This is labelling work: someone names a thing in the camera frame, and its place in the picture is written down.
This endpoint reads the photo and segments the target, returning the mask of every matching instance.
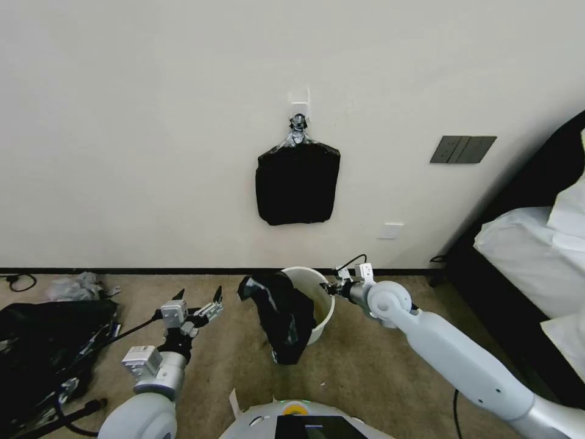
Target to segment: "beige carpet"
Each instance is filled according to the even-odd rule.
[[[0,284],[0,305],[42,302],[44,290],[59,276],[39,276],[38,285],[13,293]],[[177,408],[179,438],[213,439],[233,422],[228,395],[236,388],[240,406],[277,399],[309,399],[334,405],[397,439],[456,438],[452,416],[453,388],[412,350],[397,330],[387,330],[364,317],[351,303],[338,299],[321,339],[309,346],[295,366],[272,361],[252,301],[240,302],[236,289],[242,276],[107,276],[119,284],[115,299],[122,305],[122,330],[142,323],[181,288],[189,306],[201,306],[218,285],[224,287],[225,310],[203,328],[193,343],[183,395]],[[400,282],[422,309],[434,311],[465,331],[479,344],[503,356],[473,313],[448,286],[433,290],[420,276],[379,277]],[[120,365],[135,345],[162,342],[162,322],[128,336],[102,354],[96,378],[85,400],[106,397],[108,411],[132,396],[133,380]],[[98,429],[106,413],[78,422]],[[505,423],[459,399],[465,439],[517,438]],[[53,438],[79,437],[65,429]]]

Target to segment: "black baseboard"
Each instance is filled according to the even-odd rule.
[[[280,268],[0,268],[0,274],[79,274],[91,271],[98,274],[259,274],[273,273]],[[334,274],[332,268],[316,268],[326,276]],[[376,276],[434,276],[436,268],[374,268]]]

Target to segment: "black garbage bag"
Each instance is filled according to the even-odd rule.
[[[317,322],[313,301],[294,288],[288,276],[274,274],[246,276],[239,285],[241,300],[252,298],[262,329],[278,364],[296,364]]]
[[[12,304],[0,311],[0,376],[6,377],[0,436],[49,407],[64,381],[79,378],[76,396],[84,393],[96,358],[76,360],[109,338],[117,308],[103,300]]]
[[[271,226],[331,218],[341,155],[307,136],[306,126],[295,116],[287,139],[258,158],[258,213]]]

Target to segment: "wire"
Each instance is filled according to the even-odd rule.
[[[71,369],[75,368],[76,366],[79,367],[79,365],[86,361],[87,359],[89,359],[90,357],[94,356],[95,354],[97,354],[99,351],[101,351],[102,349],[104,349],[106,346],[109,346],[110,344],[114,343],[115,341],[118,341],[120,338],[124,338],[127,335],[132,334],[132,332],[136,332],[139,329],[144,328],[145,326],[150,325],[150,323],[159,320],[160,318],[162,318],[162,314],[160,314],[160,310],[157,310],[157,312],[154,313],[154,315],[147,321],[145,321],[144,323],[139,324],[138,326],[133,327],[132,329],[127,330],[126,332],[123,332],[122,334],[117,335],[116,337],[113,337],[109,340],[107,340],[106,342],[100,344],[98,347],[90,350],[88,353],[84,354],[83,356],[81,356],[80,359],[78,359],[73,366],[71,367]],[[61,383],[59,383],[58,387],[57,387],[57,391],[55,392],[55,399],[53,400],[53,406],[55,407],[55,413],[57,414],[57,417],[63,421],[65,419],[65,414],[63,413],[63,410],[61,409],[61,402],[59,401],[59,397],[61,396],[61,394],[63,393],[65,389],[63,389]],[[76,427],[75,425],[73,425],[71,422],[66,422],[65,423],[65,427],[67,427],[67,429],[71,430],[74,433],[77,433],[79,435],[82,436],[88,436],[88,437],[98,437],[98,432],[92,432],[92,431],[88,431],[88,430],[83,430],[79,427]]]
[[[433,263],[445,263],[447,260],[447,255],[437,255],[431,258],[429,262]]]
[[[346,263],[345,265],[342,265],[341,267],[339,267],[337,270],[339,271],[339,270],[342,270],[342,269],[344,269],[345,267],[347,267],[348,265],[350,265],[350,264],[351,264],[353,261],[355,261],[356,259],[359,259],[359,258],[361,258],[362,256],[364,257],[364,263],[366,263],[366,262],[367,262],[367,255],[366,255],[365,253],[362,253],[361,255],[357,255],[357,256],[356,256],[355,258],[353,258],[353,259],[352,259],[350,262],[348,262],[348,263]]]
[[[461,428],[459,428],[459,417],[457,415],[457,397],[459,396],[459,390],[455,389],[453,393],[453,420],[455,421],[455,429],[457,429],[457,438],[463,439],[461,436]]]
[[[145,326],[150,325],[150,323],[159,320],[157,317],[157,313],[155,313],[154,316],[152,316],[149,320],[145,321],[144,323],[139,324],[138,326],[133,327],[132,329],[127,330],[126,332],[123,332],[115,337],[112,337],[111,339],[105,341],[104,343],[100,344],[98,347],[90,350],[89,352],[87,352],[86,354],[82,355],[81,358],[79,358],[72,367],[78,365],[80,362],[85,361],[86,359],[90,358],[91,356],[97,354],[99,351],[101,351],[102,349],[104,349],[106,346],[110,346],[112,343],[114,343],[115,341],[120,340],[120,338],[124,338],[127,335],[132,334],[132,332],[136,332],[138,331],[138,329],[142,329]]]
[[[23,288],[22,290],[17,290],[14,285],[20,280],[21,276],[27,276],[32,280],[32,284],[30,284],[28,287]],[[28,273],[21,273],[21,274],[3,274],[0,275],[0,277],[3,277],[6,279],[6,282],[9,283],[10,285],[10,291],[14,291],[15,293],[22,293],[23,291],[27,291],[30,290],[32,287],[34,287],[37,284],[37,278],[34,277],[32,274],[28,274]]]
[[[73,423],[66,420],[65,414],[63,413],[63,409],[61,408],[61,402],[59,401],[59,397],[64,392],[64,390],[65,389],[63,387],[59,386],[59,390],[55,392],[55,398],[53,399],[53,407],[55,408],[55,413],[57,414],[59,420],[65,424],[65,427],[68,430],[74,433],[77,433],[81,436],[98,437],[97,435],[99,432],[84,430],[82,428],[76,427],[75,425],[73,425]]]

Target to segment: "gray light switch panel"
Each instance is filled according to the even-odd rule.
[[[460,140],[461,136],[443,136],[431,158],[431,163],[449,162]]]
[[[451,154],[451,157],[449,157],[449,161],[447,163],[457,163],[459,161],[459,158],[461,157],[463,150],[467,146],[467,142],[469,142],[469,139],[471,139],[471,137],[461,136],[461,139],[459,140],[457,147],[453,151],[453,154]]]
[[[457,163],[479,163],[495,139],[495,136],[471,137],[457,158]]]

